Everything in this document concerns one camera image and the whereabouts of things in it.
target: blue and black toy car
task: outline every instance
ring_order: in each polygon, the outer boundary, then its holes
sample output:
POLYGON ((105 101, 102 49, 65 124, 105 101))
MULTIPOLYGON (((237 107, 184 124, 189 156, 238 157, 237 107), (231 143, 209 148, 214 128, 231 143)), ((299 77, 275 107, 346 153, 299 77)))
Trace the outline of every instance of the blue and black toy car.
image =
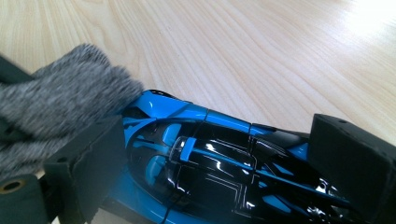
POLYGON ((362 223, 307 163, 307 133, 162 91, 123 112, 128 167, 109 198, 154 223, 362 223))

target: light wood surface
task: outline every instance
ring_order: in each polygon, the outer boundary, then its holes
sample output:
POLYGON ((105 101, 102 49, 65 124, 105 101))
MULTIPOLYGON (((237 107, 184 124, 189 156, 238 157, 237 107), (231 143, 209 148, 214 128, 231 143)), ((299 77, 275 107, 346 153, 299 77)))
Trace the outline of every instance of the light wood surface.
POLYGON ((314 113, 396 145, 393 1, 0 1, 0 52, 34 72, 93 43, 146 89, 309 132, 314 113))

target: car body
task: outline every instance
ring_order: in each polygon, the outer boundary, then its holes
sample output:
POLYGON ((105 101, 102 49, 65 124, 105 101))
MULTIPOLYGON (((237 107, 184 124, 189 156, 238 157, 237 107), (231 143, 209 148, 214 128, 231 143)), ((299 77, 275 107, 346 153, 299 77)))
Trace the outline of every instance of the car body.
POLYGON ((361 223, 306 162, 309 134, 145 91, 122 113, 128 165, 109 198, 154 223, 361 223))

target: gloved hand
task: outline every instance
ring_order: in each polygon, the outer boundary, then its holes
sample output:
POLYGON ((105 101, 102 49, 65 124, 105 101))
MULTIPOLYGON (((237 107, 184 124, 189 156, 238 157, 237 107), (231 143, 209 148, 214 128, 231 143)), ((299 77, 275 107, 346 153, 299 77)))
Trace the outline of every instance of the gloved hand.
POLYGON ((76 47, 32 76, 19 84, 0 83, 0 117, 30 136, 0 140, 0 180, 37 172, 81 130, 119 114, 143 90, 92 45, 76 47))

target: black foam block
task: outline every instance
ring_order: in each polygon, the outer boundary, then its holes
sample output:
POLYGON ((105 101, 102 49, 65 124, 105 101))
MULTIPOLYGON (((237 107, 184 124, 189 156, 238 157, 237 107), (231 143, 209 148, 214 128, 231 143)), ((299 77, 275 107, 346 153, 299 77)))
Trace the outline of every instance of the black foam block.
POLYGON ((361 215, 396 223, 396 147, 344 120, 315 115, 308 162, 361 215))

